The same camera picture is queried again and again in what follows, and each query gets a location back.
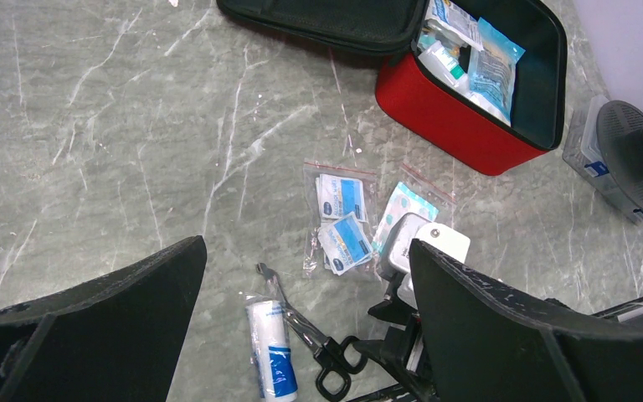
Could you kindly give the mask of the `black handled scissors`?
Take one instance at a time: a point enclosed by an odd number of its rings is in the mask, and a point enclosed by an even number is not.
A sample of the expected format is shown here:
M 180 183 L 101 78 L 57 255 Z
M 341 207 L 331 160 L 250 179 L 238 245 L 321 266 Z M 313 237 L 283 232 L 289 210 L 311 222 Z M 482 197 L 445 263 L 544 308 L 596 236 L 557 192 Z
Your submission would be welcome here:
M 360 339 L 355 336 L 346 336 L 339 343 L 327 336 L 289 303 L 275 270 L 265 263 L 258 263 L 255 270 L 264 277 L 274 298 L 280 302 L 288 327 L 307 346 L 320 366 L 321 371 L 315 379 L 316 390 L 327 401 L 343 401 L 352 385 L 351 376 L 361 373 L 368 364 L 368 358 L 362 354 L 359 354 L 356 360 L 347 358 L 347 349 Z M 342 380 L 342 386 L 337 390 L 330 390 L 327 387 L 326 380 L 329 374 L 335 374 Z

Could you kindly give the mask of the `alcohol wipes clear bag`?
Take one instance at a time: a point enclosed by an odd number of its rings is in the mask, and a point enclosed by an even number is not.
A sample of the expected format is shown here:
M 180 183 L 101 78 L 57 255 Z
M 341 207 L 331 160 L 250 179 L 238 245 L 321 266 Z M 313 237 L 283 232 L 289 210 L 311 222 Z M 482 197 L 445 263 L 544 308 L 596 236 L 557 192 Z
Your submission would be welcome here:
M 319 162 L 303 166 L 311 213 L 302 270 L 310 279 L 331 276 L 374 281 L 379 252 L 373 246 L 378 227 L 377 175 L 358 168 Z

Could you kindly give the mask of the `white bandage roll blue label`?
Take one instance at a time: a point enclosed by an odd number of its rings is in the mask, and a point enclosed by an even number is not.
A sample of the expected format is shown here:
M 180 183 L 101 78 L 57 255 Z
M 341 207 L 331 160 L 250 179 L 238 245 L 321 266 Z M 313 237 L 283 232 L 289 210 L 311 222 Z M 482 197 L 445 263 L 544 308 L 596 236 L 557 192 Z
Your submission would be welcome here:
M 298 384 L 280 302 L 263 296 L 248 295 L 245 313 L 249 323 L 252 361 L 257 370 L 260 399 L 297 400 Z

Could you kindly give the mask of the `red medicine kit case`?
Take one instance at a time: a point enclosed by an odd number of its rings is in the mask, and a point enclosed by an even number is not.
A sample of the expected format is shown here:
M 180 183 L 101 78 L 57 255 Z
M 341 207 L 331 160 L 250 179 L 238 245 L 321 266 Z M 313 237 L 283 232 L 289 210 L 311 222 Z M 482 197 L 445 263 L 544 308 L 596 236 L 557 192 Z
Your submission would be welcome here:
M 496 176 L 558 148 L 563 138 L 567 38 L 541 1 L 461 1 L 459 7 L 523 49 L 510 116 L 502 121 L 421 64 L 426 1 L 220 1 L 231 18 L 356 54 L 384 57 L 381 109 L 479 173 Z

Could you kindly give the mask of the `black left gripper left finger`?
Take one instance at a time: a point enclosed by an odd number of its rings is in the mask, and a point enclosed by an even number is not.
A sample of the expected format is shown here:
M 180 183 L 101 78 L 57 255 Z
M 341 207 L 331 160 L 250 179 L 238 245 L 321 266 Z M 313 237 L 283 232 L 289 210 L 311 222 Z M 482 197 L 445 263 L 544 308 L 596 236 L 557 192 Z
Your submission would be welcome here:
M 207 262 L 191 236 L 0 310 L 0 401 L 164 401 Z

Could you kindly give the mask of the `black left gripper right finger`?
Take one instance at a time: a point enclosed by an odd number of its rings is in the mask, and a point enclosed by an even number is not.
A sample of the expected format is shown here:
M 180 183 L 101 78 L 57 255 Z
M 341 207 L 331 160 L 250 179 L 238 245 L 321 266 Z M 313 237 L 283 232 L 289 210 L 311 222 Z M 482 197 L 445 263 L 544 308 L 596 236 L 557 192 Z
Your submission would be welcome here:
M 409 247 L 442 401 L 643 401 L 643 327 L 528 295 L 421 240 Z

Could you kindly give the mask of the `white bottle green label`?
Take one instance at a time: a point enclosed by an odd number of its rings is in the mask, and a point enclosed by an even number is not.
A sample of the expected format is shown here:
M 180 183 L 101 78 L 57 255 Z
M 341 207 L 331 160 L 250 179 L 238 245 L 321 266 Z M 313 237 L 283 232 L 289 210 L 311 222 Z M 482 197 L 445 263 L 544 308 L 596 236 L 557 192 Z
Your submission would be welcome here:
M 419 62 L 438 80 L 462 95 L 469 94 L 469 78 L 447 48 L 436 41 L 419 55 Z

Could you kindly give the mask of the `teal header small items bag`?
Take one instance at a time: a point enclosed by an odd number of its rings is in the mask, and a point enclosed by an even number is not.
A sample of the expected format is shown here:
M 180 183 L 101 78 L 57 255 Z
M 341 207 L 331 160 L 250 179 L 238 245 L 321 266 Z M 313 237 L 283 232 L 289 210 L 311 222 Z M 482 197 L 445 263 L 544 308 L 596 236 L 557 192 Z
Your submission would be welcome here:
M 459 46 L 448 38 L 444 33 L 425 24 L 420 31 L 417 49 L 419 53 L 423 53 L 435 43 L 441 43 L 442 46 L 448 51 L 453 58 L 458 58 L 460 54 Z

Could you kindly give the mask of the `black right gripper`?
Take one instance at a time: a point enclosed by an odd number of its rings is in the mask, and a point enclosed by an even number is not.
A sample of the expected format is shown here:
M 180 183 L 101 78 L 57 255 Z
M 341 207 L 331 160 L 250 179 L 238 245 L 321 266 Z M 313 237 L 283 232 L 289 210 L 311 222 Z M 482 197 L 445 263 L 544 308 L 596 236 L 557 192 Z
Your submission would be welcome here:
M 437 401 L 432 368 L 418 311 L 398 296 L 398 282 L 390 282 L 383 300 L 368 314 L 388 322 L 382 340 L 362 340 L 353 344 L 362 356 L 381 366 L 395 384 L 357 397 L 356 401 Z

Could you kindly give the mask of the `white gauze dressing packet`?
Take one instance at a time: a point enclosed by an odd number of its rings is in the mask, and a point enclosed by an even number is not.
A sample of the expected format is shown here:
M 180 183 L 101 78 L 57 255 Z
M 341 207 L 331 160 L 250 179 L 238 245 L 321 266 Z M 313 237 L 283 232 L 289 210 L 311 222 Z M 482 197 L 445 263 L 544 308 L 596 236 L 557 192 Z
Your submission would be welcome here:
M 425 22 L 451 42 L 459 46 L 484 49 L 478 21 L 452 1 L 429 1 Z

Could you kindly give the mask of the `blue cotton swab packet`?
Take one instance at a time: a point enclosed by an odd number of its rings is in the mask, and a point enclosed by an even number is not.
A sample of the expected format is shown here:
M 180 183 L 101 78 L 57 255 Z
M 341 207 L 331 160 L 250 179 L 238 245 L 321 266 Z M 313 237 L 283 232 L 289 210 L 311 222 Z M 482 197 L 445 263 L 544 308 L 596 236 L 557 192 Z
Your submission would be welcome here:
M 479 19 L 477 28 L 483 50 L 471 51 L 469 100 L 510 126 L 517 64 L 526 50 L 484 18 Z

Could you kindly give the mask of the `adhesive bandages clear bag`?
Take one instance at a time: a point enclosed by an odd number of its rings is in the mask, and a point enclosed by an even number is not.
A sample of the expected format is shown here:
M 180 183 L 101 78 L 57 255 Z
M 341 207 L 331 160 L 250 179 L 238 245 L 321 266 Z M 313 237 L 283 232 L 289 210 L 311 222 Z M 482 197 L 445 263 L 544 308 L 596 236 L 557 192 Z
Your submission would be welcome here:
M 454 197 L 430 181 L 422 172 L 406 162 L 401 164 L 397 182 L 388 197 L 378 228 L 373 237 L 372 246 L 383 253 L 389 243 L 391 229 L 407 213 L 451 228 L 454 225 L 456 202 Z

